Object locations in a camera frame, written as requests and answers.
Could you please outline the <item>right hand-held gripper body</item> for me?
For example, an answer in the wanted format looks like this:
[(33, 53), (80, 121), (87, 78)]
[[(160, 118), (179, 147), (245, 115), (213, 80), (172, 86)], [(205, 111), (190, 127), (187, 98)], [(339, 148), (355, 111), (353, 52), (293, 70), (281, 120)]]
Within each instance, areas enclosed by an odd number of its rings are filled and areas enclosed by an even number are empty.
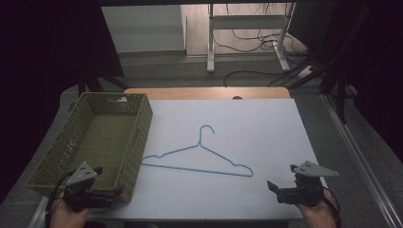
[(315, 207), (324, 199), (321, 177), (337, 177), (334, 170), (306, 161), (299, 165), (295, 174), (294, 188), (279, 188), (276, 192), (278, 203), (304, 204)]

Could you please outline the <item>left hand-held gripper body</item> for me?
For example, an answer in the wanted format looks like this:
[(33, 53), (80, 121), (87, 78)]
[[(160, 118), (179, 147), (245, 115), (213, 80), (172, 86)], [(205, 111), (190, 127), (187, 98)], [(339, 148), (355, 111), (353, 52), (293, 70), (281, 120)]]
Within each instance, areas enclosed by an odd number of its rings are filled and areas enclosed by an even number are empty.
[(98, 177), (93, 169), (84, 161), (67, 180), (63, 200), (74, 212), (85, 208), (108, 208), (114, 200), (112, 191), (92, 189)]

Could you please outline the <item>olive green plastic basket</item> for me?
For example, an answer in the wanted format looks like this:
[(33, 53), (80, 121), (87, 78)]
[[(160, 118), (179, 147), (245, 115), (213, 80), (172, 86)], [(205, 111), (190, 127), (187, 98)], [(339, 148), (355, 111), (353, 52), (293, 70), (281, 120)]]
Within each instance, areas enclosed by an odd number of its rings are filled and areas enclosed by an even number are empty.
[(115, 200), (131, 202), (152, 117), (143, 93), (82, 94), (27, 188), (47, 196), (66, 172), (86, 162), (103, 169), (95, 179), (95, 190), (121, 187), (123, 193)]

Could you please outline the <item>blue wire clothes hanger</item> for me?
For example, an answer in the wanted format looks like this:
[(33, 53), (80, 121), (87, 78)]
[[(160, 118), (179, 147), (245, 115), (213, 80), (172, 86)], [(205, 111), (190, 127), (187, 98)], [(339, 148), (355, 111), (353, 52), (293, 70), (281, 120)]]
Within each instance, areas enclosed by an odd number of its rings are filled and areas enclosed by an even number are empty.
[(231, 161), (229, 158), (203, 144), (203, 130), (208, 129), (215, 134), (214, 128), (205, 124), (199, 129), (198, 141), (162, 154), (150, 154), (142, 158), (142, 165), (175, 169), (189, 172), (200, 172), (225, 176), (252, 178), (251, 167)]

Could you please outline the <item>person's right hand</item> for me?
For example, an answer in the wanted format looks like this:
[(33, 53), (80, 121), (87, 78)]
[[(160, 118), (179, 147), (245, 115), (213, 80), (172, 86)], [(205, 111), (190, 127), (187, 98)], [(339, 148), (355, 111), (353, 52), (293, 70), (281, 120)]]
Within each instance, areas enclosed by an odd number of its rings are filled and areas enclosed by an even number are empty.
[(309, 228), (336, 228), (333, 210), (323, 201), (315, 207), (297, 204), (297, 209)]

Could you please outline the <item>person's left hand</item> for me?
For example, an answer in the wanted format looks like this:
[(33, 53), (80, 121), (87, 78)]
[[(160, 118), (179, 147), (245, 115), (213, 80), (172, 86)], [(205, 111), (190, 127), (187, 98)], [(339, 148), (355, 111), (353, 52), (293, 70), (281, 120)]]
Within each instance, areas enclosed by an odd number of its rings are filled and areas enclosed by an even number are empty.
[(90, 212), (89, 208), (74, 212), (62, 199), (58, 199), (51, 210), (49, 228), (84, 228)]

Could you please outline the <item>white table mat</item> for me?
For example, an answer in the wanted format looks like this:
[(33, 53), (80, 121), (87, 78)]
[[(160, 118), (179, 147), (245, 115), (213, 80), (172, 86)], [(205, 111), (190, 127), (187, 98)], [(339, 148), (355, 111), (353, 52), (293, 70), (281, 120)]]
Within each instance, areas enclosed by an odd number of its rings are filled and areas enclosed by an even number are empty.
[(294, 186), (290, 164), (317, 158), (292, 99), (195, 100), (151, 103), (153, 119), (144, 155), (162, 154), (198, 141), (254, 171), (252, 178), (142, 165), (132, 201), (95, 210), (95, 219), (273, 220), (299, 219), (280, 204), (267, 181)]

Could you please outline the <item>black metal stand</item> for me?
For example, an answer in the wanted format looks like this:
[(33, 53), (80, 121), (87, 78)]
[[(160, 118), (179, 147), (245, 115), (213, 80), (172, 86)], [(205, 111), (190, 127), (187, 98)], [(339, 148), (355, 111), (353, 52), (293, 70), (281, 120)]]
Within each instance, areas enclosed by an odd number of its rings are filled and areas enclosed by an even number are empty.
[(335, 86), (337, 87), (336, 115), (343, 124), (346, 123), (344, 110), (346, 98), (345, 86), (347, 83), (347, 75), (343, 72), (343, 70), (347, 63), (347, 54), (352, 48), (356, 36), (364, 25), (373, 7), (373, 4), (359, 2), (359, 9), (354, 15), (354, 21), (348, 26), (346, 36), (341, 42), (336, 53), (333, 55), (332, 59), (314, 72), (308, 74), (305, 78), (289, 85), (289, 88), (291, 89), (298, 88), (299, 86), (312, 81), (316, 77), (325, 74), (318, 87), (319, 92), (321, 94), (329, 94)]
[(103, 92), (104, 89), (99, 81), (100, 78), (112, 83), (113, 85), (119, 87), (120, 89), (126, 90), (129, 85), (112, 77), (98, 68), (86, 67), (82, 68), (77, 73), (77, 86), (79, 95), (82, 95), (89, 89), (91, 92)]

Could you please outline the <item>white power strip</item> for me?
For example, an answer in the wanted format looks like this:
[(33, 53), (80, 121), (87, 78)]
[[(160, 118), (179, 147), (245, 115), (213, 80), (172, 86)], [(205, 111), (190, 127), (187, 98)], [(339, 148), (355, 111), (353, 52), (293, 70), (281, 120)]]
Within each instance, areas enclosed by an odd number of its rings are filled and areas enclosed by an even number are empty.
[(313, 66), (307, 66), (297, 76), (299, 77), (299, 79), (302, 79), (302, 78), (306, 77), (307, 75), (309, 75), (314, 70), (315, 70), (315, 68)]

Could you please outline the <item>wooden table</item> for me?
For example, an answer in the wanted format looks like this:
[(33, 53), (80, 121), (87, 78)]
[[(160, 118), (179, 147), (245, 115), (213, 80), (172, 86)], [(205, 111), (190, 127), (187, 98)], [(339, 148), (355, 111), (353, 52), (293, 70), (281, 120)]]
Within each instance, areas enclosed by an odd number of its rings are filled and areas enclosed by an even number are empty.
[(125, 94), (144, 93), (149, 100), (256, 100), (290, 99), (285, 87), (170, 87), (129, 88)]

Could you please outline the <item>aluminium floor rail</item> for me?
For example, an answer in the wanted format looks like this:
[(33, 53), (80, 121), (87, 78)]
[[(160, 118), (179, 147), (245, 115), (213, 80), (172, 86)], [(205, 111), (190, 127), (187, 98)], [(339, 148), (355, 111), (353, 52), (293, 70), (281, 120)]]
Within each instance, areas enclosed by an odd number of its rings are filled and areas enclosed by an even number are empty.
[(390, 228), (403, 228), (403, 220), (397, 214), (391, 199), (389, 198), (385, 188), (381, 185), (374, 174), (371, 166), (365, 159), (361, 148), (357, 144), (349, 126), (341, 121), (336, 113), (336, 104), (332, 100), (332, 95), (321, 95), (321, 99), (329, 111), (332, 120), (334, 121), (343, 141), (345, 142), (350, 154), (355, 161), (355, 164), (366, 182), (373, 198), (378, 206), (383, 218), (388, 223)]

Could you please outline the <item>white wall panel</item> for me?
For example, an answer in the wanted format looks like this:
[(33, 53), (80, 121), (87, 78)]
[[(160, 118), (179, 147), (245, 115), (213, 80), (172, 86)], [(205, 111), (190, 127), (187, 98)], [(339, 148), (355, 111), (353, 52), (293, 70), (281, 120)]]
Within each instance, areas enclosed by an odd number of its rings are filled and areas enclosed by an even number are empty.
[(102, 12), (119, 53), (184, 50), (179, 5), (102, 7)]

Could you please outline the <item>white metal desk frame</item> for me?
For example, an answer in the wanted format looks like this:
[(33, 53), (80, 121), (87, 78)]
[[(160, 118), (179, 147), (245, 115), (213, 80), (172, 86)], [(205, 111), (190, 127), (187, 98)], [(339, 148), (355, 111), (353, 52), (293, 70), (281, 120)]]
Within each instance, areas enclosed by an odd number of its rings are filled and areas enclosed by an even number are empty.
[(285, 8), (283, 15), (214, 15), (214, 5), (208, 9), (208, 51), (207, 71), (215, 70), (214, 31), (223, 29), (279, 29), (279, 38), (273, 42), (274, 51), (278, 57), (283, 71), (289, 71), (290, 67), (283, 53), (283, 41), (288, 30), (295, 3)]

